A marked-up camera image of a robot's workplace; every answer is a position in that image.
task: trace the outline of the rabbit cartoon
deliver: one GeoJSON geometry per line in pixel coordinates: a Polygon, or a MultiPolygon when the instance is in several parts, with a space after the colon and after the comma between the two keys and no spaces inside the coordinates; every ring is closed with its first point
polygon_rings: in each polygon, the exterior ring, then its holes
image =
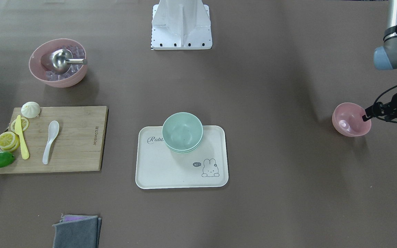
{"type": "Polygon", "coordinates": [[[205,161],[203,161],[202,176],[203,177],[220,176],[220,174],[218,173],[218,167],[215,159],[211,158],[211,159],[205,159],[205,161]]]}

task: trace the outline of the lemon slice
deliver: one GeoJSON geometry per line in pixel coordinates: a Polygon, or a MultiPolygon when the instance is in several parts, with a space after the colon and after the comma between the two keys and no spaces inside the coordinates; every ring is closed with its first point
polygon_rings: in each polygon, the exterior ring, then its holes
{"type": "MultiPolygon", "coordinates": [[[[10,124],[10,130],[14,132],[14,124],[16,123],[16,119],[10,124]]],[[[29,120],[27,118],[21,117],[21,126],[22,131],[24,132],[29,127],[29,120]]]]}
{"type": "Polygon", "coordinates": [[[16,145],[16,134],[13,132],[3,132],[0,134],[0,148],[11,149],[16,145]]]}
{"type": "Polygon", "coordinates": [[[14,146],[13,146],[11,149],[1,149],[1,151],[12,152],[12,151],[18,149],[19,143],[20,143],[20,142],[19,142],[19,138],[18,138],[18,136],[16,136],[16,141],[15,141],[15,143],[14,143],[14,146]]]}

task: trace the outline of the purple cloth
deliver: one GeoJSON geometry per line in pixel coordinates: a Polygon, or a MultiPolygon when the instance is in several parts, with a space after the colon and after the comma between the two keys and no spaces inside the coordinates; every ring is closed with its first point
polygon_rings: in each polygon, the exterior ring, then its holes
{"type": "Polygon", "coordinates": [[[62,218],[61,222],[64,222],[64,221],[75,221],[75,220],[85,219],[85,218],[89,218],[89,217],[91,217],[91,216],[88,216],[88,215],[65,215],[62,218]]]}

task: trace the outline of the yellow knife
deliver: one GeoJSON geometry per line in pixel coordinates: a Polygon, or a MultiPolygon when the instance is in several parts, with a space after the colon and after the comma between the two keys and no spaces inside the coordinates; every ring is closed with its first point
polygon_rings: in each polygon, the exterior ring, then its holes
{"type": "Polygon", "coordinates": [[[18,115],[16,122],[14,123],[14,132],[19,136],[19,141],[21,143],[21,156],[22,159],[28,159],[30,157],[29,150],[27,149],[26,141],[24,140],[24,135],[22,134],[22,124],[21,116],[18,115]]]}

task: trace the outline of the metal ice scoop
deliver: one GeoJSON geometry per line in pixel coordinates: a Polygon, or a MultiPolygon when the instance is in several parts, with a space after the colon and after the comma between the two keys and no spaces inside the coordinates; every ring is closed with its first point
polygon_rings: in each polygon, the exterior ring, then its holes
{"type": "Polygon", "coordinates": [[[70,51],[59,49],[51,54],[43,55],[41,63],[49,71],[64,74],[70,69],[72,64],[87,64],[87,59],[73,59],[70,51]]]}

